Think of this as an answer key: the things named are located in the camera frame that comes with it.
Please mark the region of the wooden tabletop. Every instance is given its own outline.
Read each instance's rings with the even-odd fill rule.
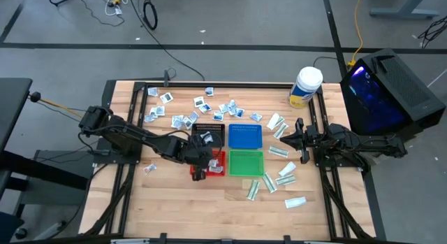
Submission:
[[[132,87],[133,81],[117,82],[111,103],[111,109],[116,115],[127,117]],[[245,109],[245,113],[242,118],[225,114],[223,123],[226,125],[227,136],[223,150],[229,151],[228,125],[256,124],[250,115],[257,112],[263,116],[259,124],[263,126],[261,150],[264,152],[265,171],[272,179],[278,178],[278,171],[292,161],[297,166],[293,172],[297,182],[278,186],[278,190],[271,194],[262,179],[257,178],[261,186],[256,200],[250,201],[247,194],[253,178],[227,174],[224,177],[207,177],[206,180],[193,182],[188,165],[166,161],[145,146],[141,162],[135,171],[124,236],[158,238],[160,233],[168,233],[169,238],[281,240],[284,235],[290,235],[292,240],[329,240],[323,190],[319,170],[313,159],[308,164],[300,164],[300,153],[273,137],[276,129],[266,127],[274,113],[283,116],[285,123],[289,125],[284,136],[294,132],[294,123],[298,117],[302,117],[305,124],[310,124],[309,108],[291,108],[287,102],[288,91],[289,89],[214,88],[214,96],[206,96],[202,87],[160,87],[159,94],[170,92],[174,100],[165,105],[166,116],[144,123],[145,129],[156,134],[167,133],[173,130],[170,127],[173,115],[189,115],[192,111],[200,115],[197,123],[221,123],[212,119],[213,111],[218,110],[220,104],[234,99],[238,107]],[[349,127],[339,85],[324,84],[323,92],[329,122]],[[197,96],[205,97],[213,110],[204,115],[194,108],[193,98]],[[151,107],[162,105],[159,97],[149,97],[146,111],[148,113]],[[319,127],[322,128],[317,100],[315,106]],[[287,149],[289,158],[270,154],[268,148],[271,145]],[[142,169],[149,164],[156,164],[157,170],[145,175]],[[115,172],[116,166],[108,166],[92,180],[80,233],[88,230],[109,204]],[[346,207],[363,229],[375,236],[361,173],[355,168],[339,168],[339,176]],[[286,209],[285,199],[301,196],[306,197],[307,204]],[[332,207],[337,233],[341,236],[338,211],[333,204]],[[115,220],[115,231],[117,225],[118,220]]]

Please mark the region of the green tray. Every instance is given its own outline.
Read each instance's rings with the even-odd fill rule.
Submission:
[[[230,150],[228,157],[229,175],[262,177],[264,154],[259,150]]]

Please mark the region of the gray floor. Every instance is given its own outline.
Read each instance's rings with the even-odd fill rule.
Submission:
[[[116,17],[104,15],[102,0],[85,1],[102,21],[119,22]],[[162,43],[333,46],[322,0],[152,1],[160,21],[154,35]],[[387,20],[368,15],[371,7],[399,6],[403,1],[361,1],[358,19],[366,48],[419,48],[420,41],[412,35],[419,35],[430,21]],[[445,15],[446,1],[424,0],[420,7],[439,10]],[[20,2],[0,0],[0,27],[6,26]],[[353,12],[357,0],[330,2],[342,46],[356,48]],[[71,0],[59,10],[47,0],[28,0],[6,42],[155,43],[140,27],[130,3],[122,10],[126,21],[113,28],[92,19],[80,0]],[[447,48],[447,34],[438,37],[429,48]],[[303,66],[312,65],[316,57],[335,56],[329,52],[221,50],[173,50],[172,54],[198,69],[207,80],[273,82],[290,82]],[[350,54],[344,56],[346,61],[351,58]],[[446,70],[447,55],[400,57],[426,84]],[[99,104],[108,79],[158,77],[170,66],[177,70],[176,80],[200,80],[160,50],[0,49],[2,77],[32,78],[31,91],[39,91],[46,99],[74,108]],[[327,82],[340,81],[335,60],[319,60],[317,67],[323,70]],[[447,78],[443,77],[430,87],[444,102],[447,102],[446,84]],[[80,147],[77,132],[74,121],[28,102],[7,149],[25,157],[32,157],[37,149],[74,150]],[[446,132],[444,117],[440,125],[424,131],[407,145],[410,154],[405,158],[373,166],[388,240],[444,242],[447,158],[442,147],[447,141]],[[16,192],[8,192],[0,201],[0,210],[12,211],[17,197]],[[58,220],[67,220],[75,209],[75,206],[27,206],[24,219],[30,236]],[[79,221],[78,217],[61,236],[75,234]]]

